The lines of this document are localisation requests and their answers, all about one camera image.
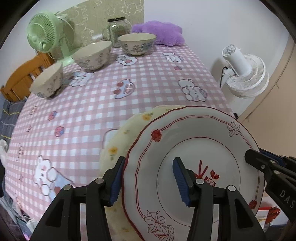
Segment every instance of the jar lid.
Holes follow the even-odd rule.
[[[115,21],[120,21],[120,20],[125,20],[126,18],[125,17],[119,17],[119,18],[112,18],[112,19],[108,19],[108,23],[110,22],[115,22]]]

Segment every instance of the screw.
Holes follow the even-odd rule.
[[[235,186],[228,186],[228,190],[234,192],[236,190]]]
[[[101,178],[101,177],[96,179],[96,183],[97,183],[97,184],[101,184],[101,183],[103,183],[103,182],[104,182],[104,179]]]
[[[70,184],[67,184],[64,186],[64,190],[68,191],[71,189],[71,185]]]
[[[204,184],[205,181],[203,179],[199,178],[199,179],[196,179],[195,182],[199,185],[202,185],[202,184]]]

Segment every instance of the wooden chair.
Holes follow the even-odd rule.
[[[38,53],[33,59],[25,62],[8,79],[5,86],[2,86],[1,93],[10,101],[23,100],[30,95],[30,86],[33,83],[32,74],[35,78],[41,74],[42,68],[48,68],[54,60],[48,54]]]

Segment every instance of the ceramic bowl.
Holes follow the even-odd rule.
[[[155,39],[154,34],[132,33],[120,36],[118,41],[126,53],[142,55],[153,47]]]
[[[83,69],[95,70],[107,62],[111,46],[111,41],[89,44],[72,54],[72,59]]]
[[[30,92],[41,98],[51,97],[62,85],[63,81],[63,63],[58,62],[37,76],[30,86]]]

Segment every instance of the yellow cloth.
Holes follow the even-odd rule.
[[[137,139],[141,130],[152,120],[164,113],[182,106],[157,106],[145,113],[139,113],[127,120],[101,152],[100,177],[106,170],[115,166],[118,157],[126,157],[128,150]],[[121,200],[121,191],[117,202],[112,207],[105,207],[110,234],[113,241],[141,241],[136,231],[127,220]]]

